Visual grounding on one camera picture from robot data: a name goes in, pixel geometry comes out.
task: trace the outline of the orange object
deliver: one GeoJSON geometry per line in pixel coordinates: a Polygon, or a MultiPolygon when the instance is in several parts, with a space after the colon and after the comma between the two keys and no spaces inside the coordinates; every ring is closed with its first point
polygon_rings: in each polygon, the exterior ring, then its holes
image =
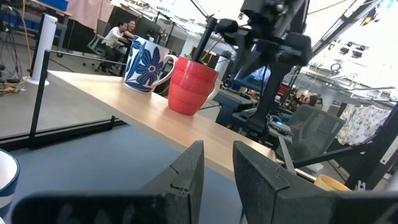
{"type": "Polygon", "coordinates": [[[179,57],[170,82],[169,108],[181,114],[194,115],[220,90],[217,76],[215,70],[179,57]]]}

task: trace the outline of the chair backrest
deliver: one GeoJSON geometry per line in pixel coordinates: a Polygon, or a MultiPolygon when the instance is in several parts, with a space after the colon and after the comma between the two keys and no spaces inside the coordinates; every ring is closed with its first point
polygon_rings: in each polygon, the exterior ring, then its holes
{"type": "Polygon", "coordinates": [[[309,105],[301,105],[287,122],[293,133],[287,143],[293,161],[323,154],[345,121],[309,105]]]}
{"type": "Polygon", "coordinates": [[[101,35],[101,36],[106,36],[111,30],[111,24],[108,24],[105,21],[102,21],[100,19],[97,19],[97,30],[96,34],[101,35]]]}

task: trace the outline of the office chair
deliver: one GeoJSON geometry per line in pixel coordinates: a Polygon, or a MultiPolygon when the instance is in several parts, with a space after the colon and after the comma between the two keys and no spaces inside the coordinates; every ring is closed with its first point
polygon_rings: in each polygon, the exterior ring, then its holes
{"type": "MultiPolygon", "coordinates": [[[[301,105],[286,123],[290,126],[292,143],[287,142],[293,161],[323,154],[345,121],[309,105],[301,105]]],[[[278,147],[281,157],[282,149],[278,147]]]]}
{"type": "MultiPolygon", "coordinates": [[[[105,39],[105,36],[110,32],[110,30],[110,24],[100,19],[97,19],[97,30],[95,32],[95,36],[93,40],[91,40],[90,43],[87,44],[87,47],[96,55],[98,55],[101,59],[105,57],[105,49],[101,47],[101,42],[105,39]]],[[[91,65],[94,66],[94,71],[97,72],[101,65],[101,62],[92,63],[91,65]]]]}

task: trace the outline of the pink cloth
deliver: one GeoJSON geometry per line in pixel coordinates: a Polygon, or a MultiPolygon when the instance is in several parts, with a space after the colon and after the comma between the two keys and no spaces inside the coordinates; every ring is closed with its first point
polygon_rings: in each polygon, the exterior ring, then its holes
{"type": "Polygon", "coordinates": [[[107,22],[113,10],[108,0],[69,0],[68,12],[72,19],[93,30],[97,28],[97,19],[107,22]]]}

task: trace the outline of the white shirt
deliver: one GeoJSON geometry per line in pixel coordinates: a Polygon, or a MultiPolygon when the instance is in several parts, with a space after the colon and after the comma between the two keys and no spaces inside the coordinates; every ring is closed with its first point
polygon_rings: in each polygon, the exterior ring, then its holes
{"type": "Polygon", "coordinates": [[[111,31],[107,34],[105,39],[102,41],[102,44],[106,44],[112,48],[118,45],[118,40],[123,36],[123,33],[120,32],[119,27],[113,27],[111,31]]]}

